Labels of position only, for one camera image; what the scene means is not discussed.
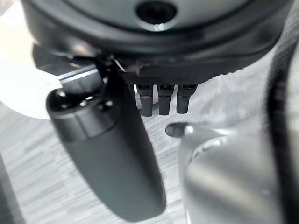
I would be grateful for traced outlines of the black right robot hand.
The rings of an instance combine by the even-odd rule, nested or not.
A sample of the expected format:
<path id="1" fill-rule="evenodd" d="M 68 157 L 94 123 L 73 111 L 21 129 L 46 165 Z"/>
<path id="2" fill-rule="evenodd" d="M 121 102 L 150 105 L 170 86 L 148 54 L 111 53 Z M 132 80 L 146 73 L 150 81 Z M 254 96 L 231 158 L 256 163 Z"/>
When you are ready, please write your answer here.
<path id="1" fill-rule="evenodd" d="M 162 214 L 166 196 L 142 117 L 188 112 L 199 84 L 277 43 L 292 0 L 23 0 L 38 69 L 61 87 L 46 111 L 66 152 L 118 217 Z"/>

